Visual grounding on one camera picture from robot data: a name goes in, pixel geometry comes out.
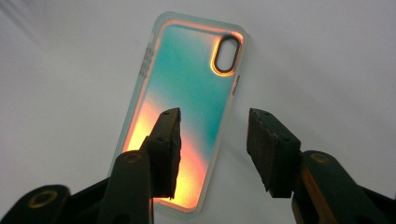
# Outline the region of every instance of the metal ring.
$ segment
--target metal ring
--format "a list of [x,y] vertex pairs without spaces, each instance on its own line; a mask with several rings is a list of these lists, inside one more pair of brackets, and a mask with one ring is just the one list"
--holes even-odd
[[[41,196],[47,196],[47,198],[43,201],[38,201],[37,199]],[[40,193],[37,193],[37,195],[33,196],[30,198],[28,206],[30,208],[40,208],[43,207],[49,203],[52,203],[56,198],[58,197],[58,192],[53,189],[47,189],[44,191],[41,191]]]

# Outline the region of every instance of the gradient phone case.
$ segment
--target gradient phone case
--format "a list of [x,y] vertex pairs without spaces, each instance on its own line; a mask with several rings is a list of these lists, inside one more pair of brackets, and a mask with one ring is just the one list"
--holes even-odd
[[[230,69],[216,64],[221,42],[233,39]],[[215,162],[224,120],[239,78],[246,45],[239,26],[174,12],[155,22],[115,158],[139,149],[164,110],[181,110],[181,162],[175,198],[155,199],[156,210],[185,217],[196,214]]]

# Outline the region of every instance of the white surface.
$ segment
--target white surface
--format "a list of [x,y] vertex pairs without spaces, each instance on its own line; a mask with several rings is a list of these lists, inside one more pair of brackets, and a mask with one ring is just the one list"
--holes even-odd
[[250,46],[201,214],[156,223],[292,223],[246,153],[248,109],[275,114],[368,189],[396,192],[395,1],[0,0],[0,216],[26,192],[107,175],[153,23],[238,24]]

